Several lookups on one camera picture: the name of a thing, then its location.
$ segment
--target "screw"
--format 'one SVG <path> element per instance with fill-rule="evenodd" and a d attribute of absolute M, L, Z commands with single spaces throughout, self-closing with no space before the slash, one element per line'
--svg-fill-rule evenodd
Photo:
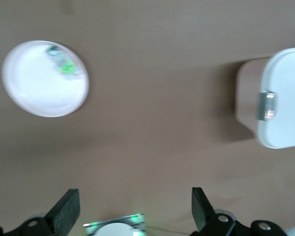
<path fill-rule="evenodd" d="M 219 219 L 219 221 L 224 222 L 224 223 L 228 222 L 228 218 L 225 215 L 220 215 L 218 217 L 218 219 Z"/>
<path fill-rule="evenodd" d="M 38 224 L 38 221 L 37 220 L 34 220 L 34 221 L 29 222 L 28 226 L 29 227 L 33 227 L 33 226 L 35 226 L 37 224 Z"/>
<path fill-rule="evenodd" d="M 260 223 L 259 227 L 263 230 L 270 230 L 271 227 L 267 223 Z"/>

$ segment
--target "green object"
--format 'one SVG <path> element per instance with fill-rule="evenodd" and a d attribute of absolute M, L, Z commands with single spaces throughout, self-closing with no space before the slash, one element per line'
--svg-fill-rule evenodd
<path fill-rule="evenodd" d="M 138 217 L 137 215 L 132 215 L 132 216 L 131 216 L 131 220 L 132 220 L 132 222 L 135 223 L 135 224 L 140 223 L 140 219 L 139 219 L 139 217 Z"/>
<path fill-rule="evenodd" d="M 70 58 L 69 55 L 60 51 L 57 46 L 50 47 L 47 50 L 47 54 L 55 62 L 62 74 L 71 76 L 80 73 L 76 63 Z"/>
<path fill-rule="evenodd" d="M 144 233 L 141 233 L 141 232 L 133 232 L 133 236 L 144 236 Z"/>
<path fill-rule="evenodd" d="M 60 71 L 63 74 L 73 74 L 75 70 L 76 70 L 76 65 L 73 61 L 67 61 L 60 68 Z"/>

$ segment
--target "paper plate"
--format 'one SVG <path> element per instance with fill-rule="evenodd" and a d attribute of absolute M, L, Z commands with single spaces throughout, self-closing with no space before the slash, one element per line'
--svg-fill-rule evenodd
<path fill-rule="evenodd" d="M 53 57 L 50 49 L 62 57 Z M 29 41 L 12 49 L 3 62 L 2 81 L 18 106 L 41 117 L 74 112 L 89 90 L 88 73 L 78 56 L 48 41 Z"/>

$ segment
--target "white device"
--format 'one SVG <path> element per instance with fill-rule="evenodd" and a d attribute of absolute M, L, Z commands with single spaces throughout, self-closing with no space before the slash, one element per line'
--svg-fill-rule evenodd
<path fill-rule="evenodd" d="M 94 236 L 143 236 L 143 232 L 124 223 L 112 223 L 101 227 Z"/>
<path fill-rule="evenodd" d="M 295 48 L 240 68 L 236 118 L 268 148 L 295 146 Z"/>

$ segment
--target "brown surface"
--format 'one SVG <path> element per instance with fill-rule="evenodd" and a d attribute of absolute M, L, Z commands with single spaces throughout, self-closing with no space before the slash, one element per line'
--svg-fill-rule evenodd
<path fill-rule="evenodd" d="M 77 112 L 41 118 L 12 102 L 0 75 L 6 230 L 68 188 L 81 192 L 72 236 L 137 212 L 149 236 L 187 235 L 193 186 L 243 224 L 295 225 L 295 148 L 262 147 L 234 117 L 240 65 L 295 47 L 295 0 L 0 0 L 0 70 L 29 40 L 75 51 L 90 91 Z"/>

